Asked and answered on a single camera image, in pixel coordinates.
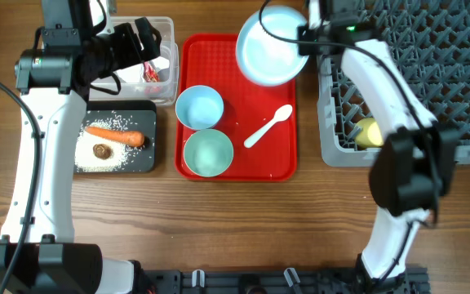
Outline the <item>red snack wrapper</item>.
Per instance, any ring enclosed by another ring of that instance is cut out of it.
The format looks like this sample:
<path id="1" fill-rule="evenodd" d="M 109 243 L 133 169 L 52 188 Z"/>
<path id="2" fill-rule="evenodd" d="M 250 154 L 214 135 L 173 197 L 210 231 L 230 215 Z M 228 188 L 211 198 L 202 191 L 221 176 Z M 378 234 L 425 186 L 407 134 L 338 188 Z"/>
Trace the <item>red snack wrapper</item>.
<path id="1" fill-rule="evenodd" d="M 157 67 L 152 61 L 144 62 L 143 79 L 145 82 L 159 82 L 160 78 L 157 72 Z"/>

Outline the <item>light blue plate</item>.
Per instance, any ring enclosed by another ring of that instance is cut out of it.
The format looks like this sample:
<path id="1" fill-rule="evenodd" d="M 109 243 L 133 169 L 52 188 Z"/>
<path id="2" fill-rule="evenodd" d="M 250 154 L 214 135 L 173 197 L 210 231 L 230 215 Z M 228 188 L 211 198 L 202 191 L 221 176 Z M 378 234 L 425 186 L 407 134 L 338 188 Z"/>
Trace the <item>light blue plate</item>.
<path id="1" fill-rule="evenodd" d="M 279 38 L 296 39 L 297 28 L 307 20 L 297 10 L 271 6 L 253 14 L 237 38 L 236 60 L 243 75 L 265 87 L 282 85 L 295 78 L 308 61 L 299 46 Z"/>

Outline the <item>orange carrot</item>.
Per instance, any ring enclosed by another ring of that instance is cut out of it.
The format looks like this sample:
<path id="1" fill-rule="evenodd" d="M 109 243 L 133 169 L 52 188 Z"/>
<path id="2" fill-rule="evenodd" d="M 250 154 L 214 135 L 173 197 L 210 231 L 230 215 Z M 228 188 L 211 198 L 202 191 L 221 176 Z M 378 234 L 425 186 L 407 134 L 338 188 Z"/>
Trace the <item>orange carrot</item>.
<path id="1" fill-rule="evenodd" d="M 144 134 L 139 131 L 115 131 L 99 127 L 86 127 L 85 131 L 93 136 L 122 143 L 130 147 L 140 147 L 144 144 Z"/>

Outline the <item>light blue bowl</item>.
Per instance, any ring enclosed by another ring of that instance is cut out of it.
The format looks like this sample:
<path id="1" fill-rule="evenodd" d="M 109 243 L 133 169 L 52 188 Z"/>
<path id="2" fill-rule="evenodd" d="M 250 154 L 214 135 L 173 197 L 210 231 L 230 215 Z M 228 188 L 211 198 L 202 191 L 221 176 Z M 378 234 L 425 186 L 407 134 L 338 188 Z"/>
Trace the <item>light blue bowl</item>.
<path id="1" fill-rule="evenodd" d="M 224 114 L 224 100 L 211 87 L 189 87 L 177 98 L 175 114 L 185 127 L 194 131 L 212 128 Z"/>

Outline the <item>brown food scrap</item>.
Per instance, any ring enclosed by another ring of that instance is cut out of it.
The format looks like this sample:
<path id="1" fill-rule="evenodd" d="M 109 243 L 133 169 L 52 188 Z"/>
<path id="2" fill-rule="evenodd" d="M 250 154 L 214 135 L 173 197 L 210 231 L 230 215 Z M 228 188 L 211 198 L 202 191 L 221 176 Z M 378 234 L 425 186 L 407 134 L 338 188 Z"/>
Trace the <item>brown food scrap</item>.
<path id="1" fill-rule="evenodd" d="M 93 150 L 93 154 L 97 158 L 103 159 L 103 160 L 110 158 L 113 154 L 112 149 L 108 145 L 105 145 L 105 144 L 94 145 L 92 150 Z"/>

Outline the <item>yellow plastic cup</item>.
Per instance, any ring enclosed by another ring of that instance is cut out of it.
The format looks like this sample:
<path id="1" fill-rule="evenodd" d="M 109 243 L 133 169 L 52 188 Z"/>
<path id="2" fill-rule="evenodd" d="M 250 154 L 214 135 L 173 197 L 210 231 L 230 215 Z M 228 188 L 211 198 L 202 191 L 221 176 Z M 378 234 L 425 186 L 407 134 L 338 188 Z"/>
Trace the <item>yellow plastic cup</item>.
<path id="1" fill-rule="evenodd" d="M 376 148 L 384 145 L 378 123 L 373 118 L 363 118 L 357 123 L 360 128 L 355 142 L 362 148 Z"/>

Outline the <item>mint green bowl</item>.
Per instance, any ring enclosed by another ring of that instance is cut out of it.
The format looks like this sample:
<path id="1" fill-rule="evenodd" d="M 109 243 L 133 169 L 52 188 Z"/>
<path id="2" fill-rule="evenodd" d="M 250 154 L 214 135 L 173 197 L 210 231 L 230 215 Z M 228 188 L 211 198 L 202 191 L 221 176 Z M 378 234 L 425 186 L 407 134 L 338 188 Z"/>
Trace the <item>mint green bowl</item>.
<path id="1" fill-rule="evenodd" d="M 215 177 L 226 172 L 234 157 L 232 141 L 215 129 L 193 133 L 186 141 L 183 151 L 188 169 L 201 177 Z"/>

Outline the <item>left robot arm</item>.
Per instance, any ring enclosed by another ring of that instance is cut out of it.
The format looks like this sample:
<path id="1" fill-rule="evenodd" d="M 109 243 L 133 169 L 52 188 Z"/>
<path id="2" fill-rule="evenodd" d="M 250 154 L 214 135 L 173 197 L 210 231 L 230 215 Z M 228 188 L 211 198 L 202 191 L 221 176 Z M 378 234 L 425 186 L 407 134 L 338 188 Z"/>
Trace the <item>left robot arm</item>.
<path id="1" fill-rule="evenodd" d="M 44 23 L 15 65 L 8 95 L 22 112 L 12 203 L 0 233 L 0 292 L 154 293 L 138 261 L 107 259 L 76 243 L 71 211 L 75 150 L 97 79 L 160 54 L 161 34 L 140 17 L 109 28 L 100 5 L 45 1 Z"/>

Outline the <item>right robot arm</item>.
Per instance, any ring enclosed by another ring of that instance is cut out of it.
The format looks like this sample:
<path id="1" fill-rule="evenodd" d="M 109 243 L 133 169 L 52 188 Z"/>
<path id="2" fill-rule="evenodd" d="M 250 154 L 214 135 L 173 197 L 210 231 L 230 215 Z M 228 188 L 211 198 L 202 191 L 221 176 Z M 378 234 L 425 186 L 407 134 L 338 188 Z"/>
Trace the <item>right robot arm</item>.
<path id="1" fill-rule="evenodd" d="M 357 257 L 355 292 L 401 287 L 406 257 L 419 227 L 438 221 L 439 201 L 454 173 L 458 132 L 416 98 L 372 22 L 361 22 L 352 1 L 308 1 L 298 29 L 303 55 L 333 57 L 354 83 L 379 125 L 383 146 L 369 174 L 378 207 L 370 240 Z"/>

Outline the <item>grey dishwasher rack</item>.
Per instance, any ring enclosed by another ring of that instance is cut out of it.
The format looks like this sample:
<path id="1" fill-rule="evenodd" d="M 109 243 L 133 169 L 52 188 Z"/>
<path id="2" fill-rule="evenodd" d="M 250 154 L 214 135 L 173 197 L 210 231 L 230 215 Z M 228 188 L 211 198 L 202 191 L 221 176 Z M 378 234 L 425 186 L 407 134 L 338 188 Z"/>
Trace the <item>grey dishwasher rack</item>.
<path id="1" fill-rule="evenodd" d="M 352 12 L 373 22 L 419 100 L 460 134 L 458 164 L 470 165 L 470 1 L 355 1 Z M 321 156 L 332 167 L 368 167 L 377 149 L 356 144 L 371 116 L 357 87 L 335 63 L 318 57 L 317 114 Z"/>

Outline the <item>clear plastic bin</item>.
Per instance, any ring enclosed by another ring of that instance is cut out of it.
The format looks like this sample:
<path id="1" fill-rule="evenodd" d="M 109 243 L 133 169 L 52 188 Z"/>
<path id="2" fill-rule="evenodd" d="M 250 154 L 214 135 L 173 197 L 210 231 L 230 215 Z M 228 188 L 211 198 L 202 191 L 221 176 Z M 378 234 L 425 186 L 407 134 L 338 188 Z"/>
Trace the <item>clear plastic bin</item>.
<path id="1" fill-rule="evenodd" d="M 151 100 L 157 105 L 172 105 L 176 99 L 179 84 L 179 49 L 175 42 L 174 22 L 167 16 L 150 16 L 151 25 L 161 36 L 161 55 L 170 61 L 170 68 L 163 70 L 162 82 L 121 82 L 122 89 L 116 96 L 92 89 L 90 100 Z"/>

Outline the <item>red serving tray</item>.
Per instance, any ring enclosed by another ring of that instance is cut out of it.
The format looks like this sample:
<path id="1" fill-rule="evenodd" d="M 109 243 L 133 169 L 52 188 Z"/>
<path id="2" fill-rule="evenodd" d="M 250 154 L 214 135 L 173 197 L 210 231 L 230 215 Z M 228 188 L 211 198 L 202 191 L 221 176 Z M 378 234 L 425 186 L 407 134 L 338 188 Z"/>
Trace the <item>red serving tray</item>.
<path id="1" fill-rule="evenodd" d="M 275 124 L 253 147 L 243 141 L 283 105 L 296 106 L 295 81 L 262 87 L 247 80 L 237 66 L 235 34 L 197 33 L 183 45 L 180 90 L 196 85 L 215 89 L 224 114 L 215 128 L 233 143 L 232 164 L 215 180 L 284 181 L 297 168 L 297 126 L 292 114 Z"/>

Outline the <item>white plastic spoon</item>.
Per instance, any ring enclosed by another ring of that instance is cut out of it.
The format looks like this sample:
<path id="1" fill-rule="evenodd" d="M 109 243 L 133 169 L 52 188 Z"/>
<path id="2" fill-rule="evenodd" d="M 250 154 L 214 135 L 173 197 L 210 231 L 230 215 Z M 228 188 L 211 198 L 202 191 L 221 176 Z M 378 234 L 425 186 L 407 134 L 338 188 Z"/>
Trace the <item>white plastic spoon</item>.
<path id="1" fill-rule="evenodd" d="M 253 147 L 275 124 L 286 121 L 293 113 L 292 105 L 283 105 L 275 112 L 273 118 L 269 120 L 259 130 L 249 136 L 243 145 L 249 149 Z"/>

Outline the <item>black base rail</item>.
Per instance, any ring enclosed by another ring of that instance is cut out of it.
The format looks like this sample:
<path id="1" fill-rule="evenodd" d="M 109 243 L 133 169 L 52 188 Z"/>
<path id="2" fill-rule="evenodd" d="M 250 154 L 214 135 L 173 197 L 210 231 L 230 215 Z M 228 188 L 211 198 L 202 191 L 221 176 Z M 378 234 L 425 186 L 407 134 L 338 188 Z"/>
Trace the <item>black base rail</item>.
<path id="1" fill-rule="evenodd" d="M 196 269 L 151 270 L 147 276 L 153 293 L 237 294 L 237 293 L 401 293 L 431 294 L 428 271 L 422 267 L 406 269 L 398 278 L 388 278 L 370 290 L 371 282 L 352 268 L 326 268 L 318 271 L 206 272 Z"/>

